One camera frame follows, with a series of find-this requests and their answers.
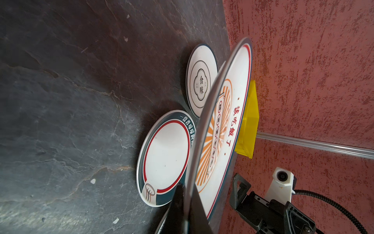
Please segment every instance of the plate logo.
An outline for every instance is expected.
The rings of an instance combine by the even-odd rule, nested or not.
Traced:
[[[205,137],[203,152],[197,169],[196,186],[201,192],[208,183],[224,144],[232,105],[232,85],[229,79],[223,83]]]
[[[197,95],[197,98],[200,101],[202,101],[205,97],[205,94],[206,94],[207,90],[208,90],[208,78],[206,77],[203,69],[200,69],[197,72],[193,87],[194,87],[194,90],[195,90],[195,94]]]

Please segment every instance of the black mount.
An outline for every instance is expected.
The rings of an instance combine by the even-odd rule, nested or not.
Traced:
[[[183,232],[183,192],[184,187],[181,184],[177,185],[173,200],[170,203],[168,214],[165,218],[165,223],[160,230],[160,234]],[[209,222],[206,219],[203,205],[200,200],[199,192],[196,185],[191,198],[190,215],[188,217],[188,233],[191,234],[213,234]]]
[[[314,234],[316,224],[290,202],[286,205],[276,200],[270,202],[253,191],[247,195],[251,184],[239,174],[233,178],[230,205],[259,234]]]

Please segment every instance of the yellow plastic container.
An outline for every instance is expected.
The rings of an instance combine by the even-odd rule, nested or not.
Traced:
[[[235,146],[235,152],[238,154],[249,158],[253,157],[259,118],[260,114],[258,112],[256,82],[251,80],[247,102],[245,104],[242,126],[240,127],[239,137]]]

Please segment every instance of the orange sunburst pattern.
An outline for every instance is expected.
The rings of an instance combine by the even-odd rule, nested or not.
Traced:
[[[208,132],[205,136],[204,147],[200,157],[195,181],[199,192],[202,191],[207,184],[219,158],[229,123],[231,100],[231,82],[226,79],[216,106],[214,107]]]

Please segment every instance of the plate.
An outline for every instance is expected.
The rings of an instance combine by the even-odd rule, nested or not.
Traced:
[[[212,49],[205,44],[197,45],[188,60],[186,90],[188,104],[198,118],[216,76],[217,61]]]
[[[151,128],[140,150],[136,178],[142,200],[159,207],[171,201],[184,183],[195,124],[185,111],[164,114]]]
[[[251,65],[251,42],[244,38],[220,69],[201,114],[186,172],[185,215],[189,212],[193,183],[208,218],[214,209],[242,122]]]

